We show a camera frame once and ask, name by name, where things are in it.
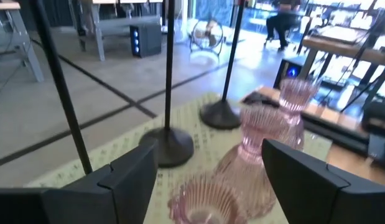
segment blue light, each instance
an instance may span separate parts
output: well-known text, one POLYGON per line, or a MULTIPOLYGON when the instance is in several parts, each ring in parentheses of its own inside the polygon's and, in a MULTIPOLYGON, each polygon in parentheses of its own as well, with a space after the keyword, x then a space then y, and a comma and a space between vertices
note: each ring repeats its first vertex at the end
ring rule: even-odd
POLYGON ((298 75, 297 68, 293 68, 293 67, 289 68, 286 74, 286 76, 290 78, 295 78, 297 77, 297 75, 298 75))

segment round black base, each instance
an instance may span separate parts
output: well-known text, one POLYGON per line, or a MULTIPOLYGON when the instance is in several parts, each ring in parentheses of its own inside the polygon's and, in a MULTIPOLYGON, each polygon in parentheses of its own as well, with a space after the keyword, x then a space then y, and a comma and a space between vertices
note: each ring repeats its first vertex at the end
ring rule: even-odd
POLYGON ((217 101, 200 109, 200 119, 207 126, 220 129, 234 129, 241 125, 239 116, 234 113, 227 101, 217 101))
POLYGON ((191 136, 177 128, 156 128, 145 133, 141 142, 156 140, 159 167, 170 168, 186 163, 193 155, 191 136))

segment pink glassware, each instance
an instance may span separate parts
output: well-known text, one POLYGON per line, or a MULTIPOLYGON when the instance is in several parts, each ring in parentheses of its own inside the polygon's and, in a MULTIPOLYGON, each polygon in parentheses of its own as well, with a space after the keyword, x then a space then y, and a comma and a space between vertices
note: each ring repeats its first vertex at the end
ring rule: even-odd
POLYGON ((247 224, 235 191, 209 174, 192 177, 169 200, 176 224, 247 224))
POLYGON ((281 81, 279 109, 290 124, 289 136, 294 136, 298 144, 294 147, 302 150, 304 146, 304 126, 301 111, 310 103, 320 87, 320 80, 285 79, 281 81))
POLYGON ((258 218, 270 212, 276 201, 262 162, 263 139, 276 139, 292 147, 297 143, 288 135, 289 123, 284 114, 271 106, 242 108, 241 122, 242 143, 221 159, 215 175, 236 190, 247 217, 258 218))

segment fan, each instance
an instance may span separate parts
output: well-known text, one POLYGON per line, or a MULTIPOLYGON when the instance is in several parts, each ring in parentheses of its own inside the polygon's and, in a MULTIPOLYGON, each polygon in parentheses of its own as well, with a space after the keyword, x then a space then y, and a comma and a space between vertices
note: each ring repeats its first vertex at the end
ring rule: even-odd
POLYGON ((225 41, 223 28, 214 19, 206 21, 198 21, 193 27, 191 34, 190 49, 193 52, 193 45, 196 45, 199 50, 207 50, 219 56, 225 41))

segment concrete floor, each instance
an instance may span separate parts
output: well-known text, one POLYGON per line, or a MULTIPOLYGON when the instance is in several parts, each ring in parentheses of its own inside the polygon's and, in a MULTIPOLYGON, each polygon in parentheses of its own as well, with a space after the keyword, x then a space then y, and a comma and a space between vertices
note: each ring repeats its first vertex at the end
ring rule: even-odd
MULTIPOLYGON (((100 62, 94 44, 83 53, 73 33, 54 31, 53 37, 59 54, 119 90, 115 94, 62 62, 77 118, 85 124, 82 135, 88 150, 164 111, 166 43, 160 55, 135 58, 128 39, 107 38, 106 61, 100 62), (143 113, 145 109, 152 113, 143 113), (109 118, 89 122, 114 110, 117 113, 109 118)), ((228 98, 238 100, 261 85, 272 86, 282 57, 293 55, 291 50, 278 53, 276 44, 264 49, 263 41, 264 37, 251 35, 238 44, 228 98)), ((77 158, 48 63, 42 49, 33 47, 45 76, 43 83, 36 83, 24 67, 16 70, 18 63, 0 64, 0 187, 22 186, 77 158), (62 136, 59 140, 36 146, 58 134, 62 136), (19 154, 29 146, 30 153, 19 154)), ((176 44, 173 84, 177 87, 172 92, 172 106, 208 91, 221 94, 229 56, 230 46, 217 58, 206 52, 191 54, 187 44, 176 44)))

